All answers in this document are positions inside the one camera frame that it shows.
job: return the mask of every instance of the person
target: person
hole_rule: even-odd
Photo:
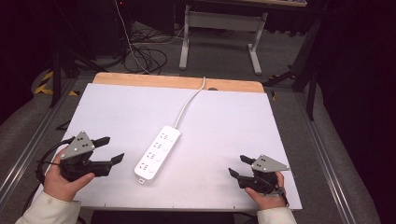
[[[53,163],[60,163],[63,153],[64,149],[57,153]],[[284,176],[280,172],[276,172],[276,176],[278,185],[283,187]],[[58,165],[51,165],[46,174],[43,192],[37,196],[16,224],[75,224],[81,204],[73,199],[76,193],[93,179],[94,174],[90,173],[69,182],[61,176]],[[245,191],[261,209],[257,212],[259,224],[296,223],[283,197],[265,197],[250,188],[246,188]]]

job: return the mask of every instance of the power outlet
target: power outlet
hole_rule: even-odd
[[[154,181],[180,136],[181,132],[175,128],[165,126],[161,129],[134,168],[134,173],[140,184],[149,184]]]

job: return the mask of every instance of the power socket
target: power socket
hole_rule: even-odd
[[[175,128],[164,126],[161,129],[145,155],[134,168],[134,173],[140,184],[149,184],[154,181],[180,136],[181,132]]]

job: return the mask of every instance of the white sleeve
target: white sleeve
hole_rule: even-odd
[[[42,192],[16,224],[76,224],[80,202],[64,202]]]
[[[293,213],[288,207],[278,207],[257,212],[259,224],[295,224]]]

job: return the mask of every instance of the person's right hand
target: person's right hand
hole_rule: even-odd
[[[284,176],[280,172],[276,172],[276,177],[277,177],[278,186],[284,188],[284,184],[285,184]],[[245,192],[260,207],[261,210],[286,206],[285,200],[281,196],[265,197],[262,194],[256,192],[256,190],[251,188],[245,188]]]
[[[55,159],[53,159],[53,163],[59,164],[61,162],[61,155],[64,153],[64,150],[65,148],[56,154]],[[55,164],[52,164],[47,171],[46,179],[44,181],[44,192],[49,196],[64,202],[73,201],[76,193],[89,184],[95,177],[93,173],[89,173],[78,180],[69,182],[61,176],[61,168]]]

